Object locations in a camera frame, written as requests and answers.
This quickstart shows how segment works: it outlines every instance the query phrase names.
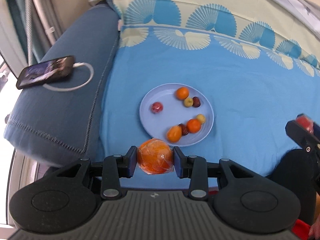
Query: blue pillow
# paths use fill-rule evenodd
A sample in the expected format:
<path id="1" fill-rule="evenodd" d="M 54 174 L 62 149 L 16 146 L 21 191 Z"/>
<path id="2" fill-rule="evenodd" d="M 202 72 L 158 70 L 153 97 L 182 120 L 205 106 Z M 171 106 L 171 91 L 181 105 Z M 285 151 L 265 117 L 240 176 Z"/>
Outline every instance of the blue pillow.
<path id="1" fill-rule="evenodd" d="M 42 86 L 24 89 L 10 115 L 4 137 L 17 149 L 51 166 L 62 166 L 80 157 L 103 160 L 99 141 L 101 101 L 117 51 L 118 16 L 106 4 L 82 15 L 52 46 L 43 61 L 75 56 L 94 68 L 93 79 L 72 92 L 54 92 Z M 75 87 L 89 70 L 74 70 L 70 80 L 52 84 Z"/>

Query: metal rivet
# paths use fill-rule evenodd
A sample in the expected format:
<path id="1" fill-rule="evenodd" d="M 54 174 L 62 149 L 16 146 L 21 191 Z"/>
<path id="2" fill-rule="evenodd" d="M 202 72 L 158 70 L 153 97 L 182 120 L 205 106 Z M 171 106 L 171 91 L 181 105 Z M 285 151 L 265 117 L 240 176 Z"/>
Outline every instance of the metal rivet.
<path id="1" fill-rule="evenodd" d="M 204 190 L 201 189 L 195 189 L 191 191 L 191 196 L 196 197 L 196 198 L 202 198 L 205 197 L 207 193 Z"/>
<path id="2" fill-rule="evenodd" d="M 119 191 L 114 188 L 108 188 L 103 192 L 105 197 L 116 197 L 119 195 Z"/>

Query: white cable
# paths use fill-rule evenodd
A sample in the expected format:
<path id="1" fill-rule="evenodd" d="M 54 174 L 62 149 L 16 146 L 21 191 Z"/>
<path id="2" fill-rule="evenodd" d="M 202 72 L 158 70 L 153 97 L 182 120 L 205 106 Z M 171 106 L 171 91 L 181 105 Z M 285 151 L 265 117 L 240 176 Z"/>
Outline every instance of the white cable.
<path id="1" fill-rule="evenodd" d="M 81 87 L 84 87 L 86 84 L 88 84 L 92 80 L 93 75 L 94 75 L 94 70 L 93 70 L 93 67 L 89 63 L 81 62 L 81 63 L 74 63 L 73 64 L 74 68 L 80 67 L 80 66 L 86 66 L 90 70 L 89 79 L 85 83 L 83 83 L 82 85 L 79 85 L 79 86 L 76 86 L 73 88 L 57 88 L 57 87 L 50 86 L 48 84 L 44 84 L 43 87 L 46 89 L 49 89 L 51 91 L 56 91 L 56 92 L 69 92 L 69 91 L 77 90 Z"/>

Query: red object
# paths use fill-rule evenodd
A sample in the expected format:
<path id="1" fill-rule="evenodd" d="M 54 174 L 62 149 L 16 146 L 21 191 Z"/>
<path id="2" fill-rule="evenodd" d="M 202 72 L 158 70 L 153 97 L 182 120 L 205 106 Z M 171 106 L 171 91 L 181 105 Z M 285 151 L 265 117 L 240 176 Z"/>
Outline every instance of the red object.
<path id="1" fill-rule="evenodd" d="M 296 122 L 309 133 L 313 134 L 313 121 L 305 115 L 300 115 L 296 118 Z"/>
<path id="2" fill-rule="evenodd" d="M 218 190 L 209 191 L 209 195 L 216 195 L 218 192 Z"/>
<path id="3" fill-rule="evenodd" d="M 153 112 L 154 114 L 159 113 L 162 110 L 163 110 L 163 104 L 161 104 L 160 102 L 155 102 L 151 106 L 151 112 Z"/>
<path id="4" fill-rule="evenodd" d="M 303 222 L 302 220 L 298 219 L 293 228 L 292 233 L 294 233 L 297 237 L 299 237 L 301 240 L 307 240 L 309 238 L 309 231 L 311 226 Z"/>
<path id="5" fill-rule="evenodd" d="M 192 99 L 193 99 L 193 107 L 201 106 L 199 97 L 193 97 Z"/>

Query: plastic wrap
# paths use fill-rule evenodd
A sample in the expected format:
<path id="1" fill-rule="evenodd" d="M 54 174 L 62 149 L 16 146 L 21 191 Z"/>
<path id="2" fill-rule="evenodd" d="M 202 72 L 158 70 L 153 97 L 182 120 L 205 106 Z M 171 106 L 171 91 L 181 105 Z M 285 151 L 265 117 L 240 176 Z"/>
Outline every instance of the plastic wrap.
<path id="1" fill-rule="evenodd" d="M 140 145 L 137 161 L 147 174 L 163 174 L 173 171 L 173 153 L 169 145 L 159 139 L 151 139 Z"/>
<path id="2" fill-rule="evenodd" d="M 299 115 L 296 118 L 296 122 L 304 129 L 306 129 L 309 133 L 313 134 L 313 121 L 306 115 Z"/>

